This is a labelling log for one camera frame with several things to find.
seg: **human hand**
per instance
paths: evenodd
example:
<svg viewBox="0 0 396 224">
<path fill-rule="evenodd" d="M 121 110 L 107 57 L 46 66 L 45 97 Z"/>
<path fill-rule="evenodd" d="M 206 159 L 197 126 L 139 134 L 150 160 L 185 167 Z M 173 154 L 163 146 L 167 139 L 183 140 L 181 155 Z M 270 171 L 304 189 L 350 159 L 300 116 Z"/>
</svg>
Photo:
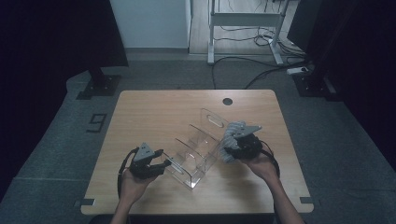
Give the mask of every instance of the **human hand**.
<svg viewBox="0 0 396 224">
<path fill-rule="evenodd" d="M 267 146 L 262 145 L 262 149 L 268 153 L 274 155 L 273 151 Z M 251 160 L 240 160 L 246 164 L 248 168 L 258 177 L 263 179 L 265 182 L 278 179 L 276 168 L 271 162 L 270 158 L 260 153 L 256 158 Z"/>
<path fill-rule="evenodd" d="M 235 158 L 228 154 L 225 151 L 226 147 L 230 147 L 232 149 L 238 149 L 238 143 L 233 137 L 234 134 L 236 134 L 236 131 L 240 128 L 243 128 L 246 126 L 246 123 L 244 121 L 235 121 L 231 122 L 228 124 L 227 129 L 225 130 L 224 137 L 221 141 L 221 147 L 219 150 L 220 156 L 223 158 L 224 162 L 231 162 L 235 161 Z"/>
<path fill-rule="evenodd" d="M 120 200 L 124 200 L 132 205 L 143 196 L 149 183 L 156 178 L 157 176 L 148 179 L 140 179 L 132 175 L 128 169 L 125 169 L 122 173 Z"/>
</svg>

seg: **transparent acrylic box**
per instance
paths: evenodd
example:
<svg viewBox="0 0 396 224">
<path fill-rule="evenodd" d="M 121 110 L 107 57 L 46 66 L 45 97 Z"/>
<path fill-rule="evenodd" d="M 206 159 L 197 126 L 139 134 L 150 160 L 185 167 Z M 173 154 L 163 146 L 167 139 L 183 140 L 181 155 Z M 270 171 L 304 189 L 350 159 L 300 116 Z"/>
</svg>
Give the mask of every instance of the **transparent acrylic box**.
<svg viewBox="0 0 396 224">
<path fill-rule="evenodd" d="M 189 189 L 194 189 L 217 160 L 220 139 L 227 125 L 227 120 L 201 109 L 201 127 L 190 124 L 189 140 L 185 143 L 176 138 L 174 147 L 162 154 L 163 161 L 172 162 L 166 171 Z"/>
</svg>

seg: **black curtain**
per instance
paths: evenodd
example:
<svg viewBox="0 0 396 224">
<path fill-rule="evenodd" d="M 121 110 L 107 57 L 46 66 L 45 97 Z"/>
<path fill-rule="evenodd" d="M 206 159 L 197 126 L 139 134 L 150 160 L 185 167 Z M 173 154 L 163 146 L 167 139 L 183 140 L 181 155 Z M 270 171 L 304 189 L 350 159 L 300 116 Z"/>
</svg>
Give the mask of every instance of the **black curtain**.
<svg viewBox="0 0 396 224">
<path fill-rule="evenodd" d="M 66 80 L 128 63 L 107 0 L 2 1 L 0 17 L 2 198 L 62 104 Z"/>
</svg>

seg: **human arm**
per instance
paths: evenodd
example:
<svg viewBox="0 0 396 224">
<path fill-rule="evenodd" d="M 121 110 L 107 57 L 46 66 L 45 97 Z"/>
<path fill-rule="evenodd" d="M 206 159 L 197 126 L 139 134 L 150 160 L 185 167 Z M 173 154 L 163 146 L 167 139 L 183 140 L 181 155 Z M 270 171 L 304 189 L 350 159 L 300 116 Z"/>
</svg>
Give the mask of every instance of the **human arm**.
<svg viewBox="0 0 396 224">
<path fill-rule="evenodd" d="M 262 149 L 272 153 L 267 146 L 262 146 Z M 252 160 L 241 160 L 241 162 L 246 164 L 256 176 L 263 179 L 268 185 L 282 224 L 304 224 L 303 219 L 286 194 L 282 182 L 276 174 L 275 166 L 268 157 L 260 153 Z"/>
<path fill-rule="evenodd" d="M 125 170 L 122 174 L 120 201 L 110 224 L 125 224 L 132 205 L 142 197 L 146 187 L 156 178 L 157 176 L 139 179 L 133 176 L 129 170 Z"/>
</svg>

